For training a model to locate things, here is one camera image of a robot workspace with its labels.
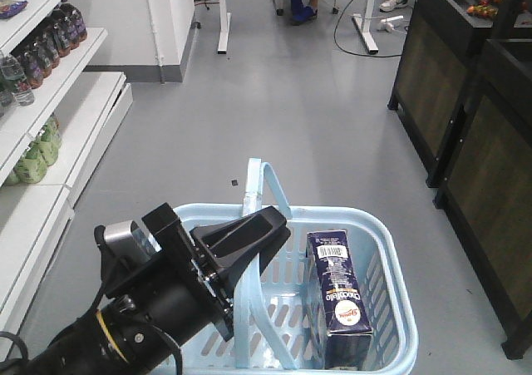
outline shopping basket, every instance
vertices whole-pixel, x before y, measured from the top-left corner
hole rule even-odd
[[[361,296],[374,329],[368,357],[357,374],[410,373],[418,347],[416,323],[392,236],[378,219],[352,208],[288,205],[273,168],[260,159],[249,161],[243,205],[191,204],[175,212],[187,230],[235,220],[262,207],[264,180],[292,235],[262,275],[258,259],[244,273],[234,296],[235,337],[225,342],[209,325],[182,346],[184,374],[345,374],[345,368],[313,369],[303,310],[307,233],[325,229],[347,231]],[[154,371],[171,373],[171,359]]]

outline display counter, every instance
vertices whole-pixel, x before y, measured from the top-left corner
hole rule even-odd
[[[480,83],[436,204],[445,209],[508,335],[532,345],[532,39],[488,40]]]
[[[416,0],[388,107],[396,110],[436,187],[466,122],[478,56],[493,22],[466,9],[475,0]],[[510,37],[532,37],[520,14]]]

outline gray floor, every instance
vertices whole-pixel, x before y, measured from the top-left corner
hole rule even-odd
[[[532,354],[505,359],[502,327],[431,203],[434,191],[397,115],[387,110],[398,59],[340,52],[332,40],[337,15],[327,5],[301,27],[276,17],[271,0],[229,0],[229,8],[227,56],[215,53],[217,7],[198,7],[203,27],[185,82],[134,85],[135,103],[28,315],[22,334],[32,353],[96,292],[96,225],[139,220],[165,201],[239,203],[254,156],[273,164],[292,203],[357,207],[392,232],[421,340],[414,374],[532,373]],[[380,53],[400,52],[403,38],[378,34]],[[338,39],[363,53],[348,18]]]

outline white shelf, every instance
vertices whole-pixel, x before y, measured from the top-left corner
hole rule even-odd
[[[13,320],[22,321],[56,248],[49,237],[57,220],[66,225],[73,216],[67,196],[61,185],[0,188],[0,329],[18,329]]]
[[[49,167],[40,185],[74,186],[80,166],[89,155],[125,81],[126,77],[119,72],[88,72],[79,76],[56,109],[62,147],[57,162]]]
[[[88,37],[81,45],[63,57],[59,67],[33,90],[35,102],[8,111],[0,119],[0,184],[17,163],[27,143],[32,141],[47,118],[83,71],[107,36],[103,28],[88,28]]]
[[[28,5],[18,15],[0,20],[0,52],[3,54],[11,52],[61,0],[16,1],[28,1]]]
[[[0,329],[18,331],[73,204],[132,103],[125,81],[119,72],[82,73],[57,106],[57,162],[39,184],[0,188]],[[0,360],[9,344],[0,339]]]

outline white sneaker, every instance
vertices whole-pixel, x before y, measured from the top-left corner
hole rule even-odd
[[[386,0],[380,6],[382,12],[391,12],[396,8],[405,7],[407,0]]]

